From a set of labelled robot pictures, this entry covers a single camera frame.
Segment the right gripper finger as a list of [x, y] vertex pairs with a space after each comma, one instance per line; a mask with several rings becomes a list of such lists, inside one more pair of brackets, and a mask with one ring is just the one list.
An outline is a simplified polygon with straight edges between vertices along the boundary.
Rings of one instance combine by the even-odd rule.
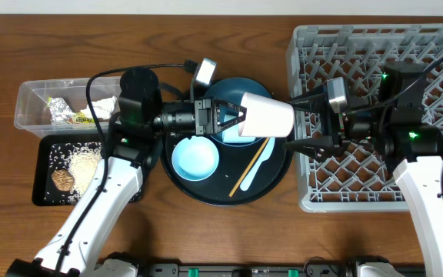
[[325, 161], [335, 154], [335, 145], [331, 136], [321, 136], [298, 139], [285, 142], [287, 150], [297, 152], [314, 159], [315, 161]]
[[287, 101], [296, 111], [319, 113], [327, 101], [327, 88], [325, 85], [319, 85], [305, 94], [295, 96]]

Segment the pink cup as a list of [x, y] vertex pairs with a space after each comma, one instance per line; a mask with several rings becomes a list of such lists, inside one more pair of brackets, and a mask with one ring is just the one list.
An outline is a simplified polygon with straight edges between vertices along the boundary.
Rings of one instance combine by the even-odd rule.
[[238, 124], [241, 137], [287, 137], [294, 128], [293, 107], [284, 102], [246, 92], [241, 99], [245, 120]]

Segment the light blue bowl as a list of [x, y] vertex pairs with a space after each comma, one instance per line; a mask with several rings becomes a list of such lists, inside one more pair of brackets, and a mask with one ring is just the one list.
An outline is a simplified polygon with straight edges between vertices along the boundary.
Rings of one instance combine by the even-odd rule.
[[182, 139], [173, 149], [172, 167], [182, 179], [199, 182], [218, 167], [220, 155], [215, 143], [202, 136]]

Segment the white tissue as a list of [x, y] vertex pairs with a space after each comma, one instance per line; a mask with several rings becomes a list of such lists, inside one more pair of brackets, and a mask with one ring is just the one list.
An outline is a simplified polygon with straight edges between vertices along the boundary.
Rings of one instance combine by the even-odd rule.
[[85, 109], [80, 111], [80, 113], [82, 113], [86, 118], [92, 118], [92, 110], [94, 110], [98, 119], [110, 119], [113, 111], [115, 110], [116, 102], [116, 96], [94, 101], [92, 102], [92, 105], [87, 105]]

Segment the yellow foil snack wrapper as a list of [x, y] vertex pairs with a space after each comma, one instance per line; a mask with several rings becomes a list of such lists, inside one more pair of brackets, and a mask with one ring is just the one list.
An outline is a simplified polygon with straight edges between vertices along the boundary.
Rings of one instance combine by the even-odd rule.
[[46, 108], [51, 114], [53, 125], [93, 123], [83, 112], [73, 112], [63, 98], [48, 98]]

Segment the brown cookie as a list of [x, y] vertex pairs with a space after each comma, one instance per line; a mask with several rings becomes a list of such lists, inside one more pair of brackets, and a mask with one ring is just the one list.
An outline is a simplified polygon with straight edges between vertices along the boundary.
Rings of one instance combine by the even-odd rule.
[[59, 169], [51, 174], [52, 181], [55, 187], [60, 191], [70, 191], [75, 183], [75, 180], [70, 172], [65, 169]]

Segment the light blue cup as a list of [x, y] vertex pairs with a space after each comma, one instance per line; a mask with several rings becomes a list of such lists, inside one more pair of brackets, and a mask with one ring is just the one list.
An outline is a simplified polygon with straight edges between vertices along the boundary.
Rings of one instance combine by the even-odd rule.
[[256, 140], [256, 137], [241, 137], [238, 134], [238, 126], [233, 125], [232, 127], [224, 130], [221, 133], [221, 141], [225, 144], [231, 144], [231, 145], [242, 145], [242, 144], [248, 144], [253, 143]]

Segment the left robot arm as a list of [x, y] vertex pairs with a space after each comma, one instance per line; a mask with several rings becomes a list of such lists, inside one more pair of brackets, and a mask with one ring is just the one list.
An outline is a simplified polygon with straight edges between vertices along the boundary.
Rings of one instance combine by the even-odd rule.
[[98, 257], [112, 228], [162, 153], [162, 134], [214, 135], [243, 122], [246, 108], [221, 99], [191, 98], [165, 104], [156, 65], [119, 68], [119, 111], [104, 132], [96, 125], [102, 159], [85, 193], [52, 240], [36, 257], [16, 259], [8, 276], [137, 276], [135, 262]]

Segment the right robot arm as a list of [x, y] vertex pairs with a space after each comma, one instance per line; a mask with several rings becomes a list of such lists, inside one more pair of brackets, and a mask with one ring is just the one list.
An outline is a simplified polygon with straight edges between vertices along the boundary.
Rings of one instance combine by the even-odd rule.
[[321, 134], [285, 146], [324, 162], [350, 144], [371, 143], [407, 202], [426, 275], [443, 276], [443, 135], [422, 121], [430, 70], [413, 62], [385, 63], [376, 102], [354, 95], [343, 78], [292, 98], [294, 110], [318, 115]]

